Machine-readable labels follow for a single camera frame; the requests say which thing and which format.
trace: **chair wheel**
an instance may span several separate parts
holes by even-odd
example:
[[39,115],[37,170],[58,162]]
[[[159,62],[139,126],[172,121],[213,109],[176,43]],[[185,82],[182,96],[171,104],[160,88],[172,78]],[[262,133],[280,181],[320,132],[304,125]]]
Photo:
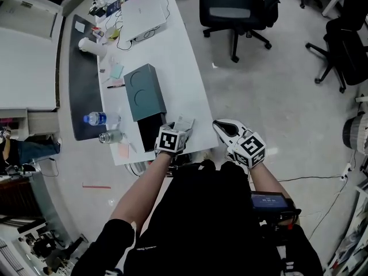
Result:
[[231,56],[231,60],[232,60],[233,62],[235,62],[235,63],[238,63],[238,61],[239,61],[239,57],[237,57],[237,56]]

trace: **paper roll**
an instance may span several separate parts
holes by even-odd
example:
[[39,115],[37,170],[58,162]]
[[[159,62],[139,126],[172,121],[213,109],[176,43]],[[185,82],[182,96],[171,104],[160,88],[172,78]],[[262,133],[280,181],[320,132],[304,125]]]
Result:
[[90,52],[96,54],[98,56],[104,57],[107,53],[107,48],[103,45],[97,44],[87,37],[81,39],[78,43],[78,47],[80,50],[85,52]]

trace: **white laptop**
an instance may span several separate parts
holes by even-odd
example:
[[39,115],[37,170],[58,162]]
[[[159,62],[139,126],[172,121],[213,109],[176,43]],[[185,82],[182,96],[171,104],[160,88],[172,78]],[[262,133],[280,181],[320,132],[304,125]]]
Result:
[[160,0],[128,0],[121,5],[120,40],[130,41],[166,22]]

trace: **floor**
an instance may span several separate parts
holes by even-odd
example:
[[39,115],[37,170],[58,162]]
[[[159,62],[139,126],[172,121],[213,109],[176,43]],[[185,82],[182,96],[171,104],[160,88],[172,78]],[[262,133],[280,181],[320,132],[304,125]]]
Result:
[[[68,99],[68,45],[74,14],[93,22],[87,15],[91,2],[85,0],[67,17],[65,25],[59,110],[63,148],[56,159],[59,171],[56,183],[72,218],[69,224],[75,224],[76,230],[83,232],[90,242],[97,238],[120,197],[136,180],[124,166],[113,164],[108,146],[97,140],[74,139]],[[266,50],[257,39],[240,37],[237,53],[240,61],[235,64],[229,56],[229,32],[203,37],[199,0],[177,0],[177,3],[213,118],[234,118],[257,131],[268,146],[265,164],[280,180],[341,174],[351,158],[351,150],[342,143],[342,127],[356,115],[354,97],[365,87],[348,87],[345,94],[340,94],[334,72],[322,85],[314,84],[313,79],[326,63],[304,45],[308,41],[325,47],[323,35],[329,18],[324,18],[311,1],[303,10],[299,0],[282,0],[274,27],[260,32],[273,48]],[[368,36],[364,31],[362,38],[366,42]],[[223,162],[224,152],[224,146],[212,151],[217,164]],[[361,160],[362,156],[356,154],[358,167]],[[358,169],[350,174],[347,186],[311,238],[322,264],[333,255],[348,224],[357,193],[354,185],[362,179]],[[111,189],[84,189],[82,183]],[[311,178],[283,185],[302,209],[301,225],[310,237],[344,183],[338,178]]]

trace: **blue bottle label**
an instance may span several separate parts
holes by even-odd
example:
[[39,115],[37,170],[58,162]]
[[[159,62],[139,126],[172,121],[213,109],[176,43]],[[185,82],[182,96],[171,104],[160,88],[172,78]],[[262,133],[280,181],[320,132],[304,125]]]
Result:
[[106,114],[105,113],[99,113],[99,125],[105,125],[106,124]]

